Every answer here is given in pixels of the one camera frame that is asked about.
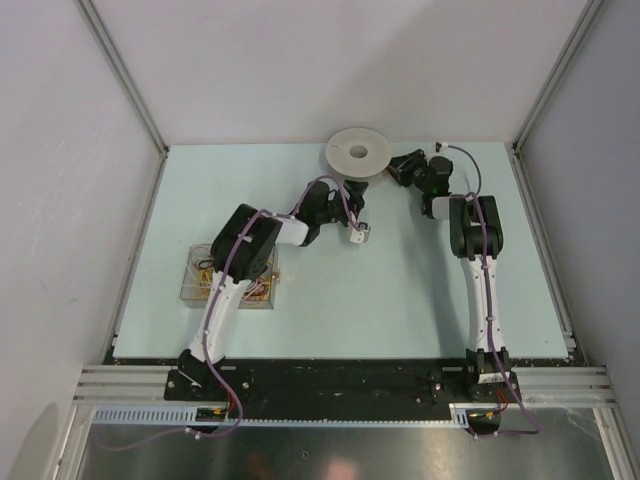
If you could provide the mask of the grey perforated cable spool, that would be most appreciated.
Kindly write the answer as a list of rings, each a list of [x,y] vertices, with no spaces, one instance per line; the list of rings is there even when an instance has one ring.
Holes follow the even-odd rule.
[[[392,150],[390,142],[379,132],[353,127],[335,133],[325,145],[324,155],[337,173],[366,179],[386,169]]]

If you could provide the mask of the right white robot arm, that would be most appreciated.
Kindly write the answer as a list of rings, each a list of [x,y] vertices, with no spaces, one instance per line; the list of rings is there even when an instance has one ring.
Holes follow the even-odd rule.
[[[427,155],[421,149],[394,157],[387,166],[398,185],[421,192],[423,215],[448,223],[450,247],[464,273],[469,309],[467,367],[461,388],[469,399],[484,401],[497,387],[513,386],[496,286],[504,234],[496,199],[477,192],[452,192],[453,170],[449,158],[439,152]]]

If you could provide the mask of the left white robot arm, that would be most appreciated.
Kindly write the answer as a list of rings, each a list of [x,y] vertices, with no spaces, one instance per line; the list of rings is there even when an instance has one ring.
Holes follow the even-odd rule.
[[[358,221],[369,183],[345,180],[335,190],[322,175],[311,181],[288,214],[240,205],[214,239],[212,286],[198,331],[181,353],[178,373],[197,398],[214,397],[221,387],[212,367],[225,356],[232,320],[250,285],[268,270],[276,246],[309,246],[326,224],[350,229],[351,241],[362,243],[369,227]]]

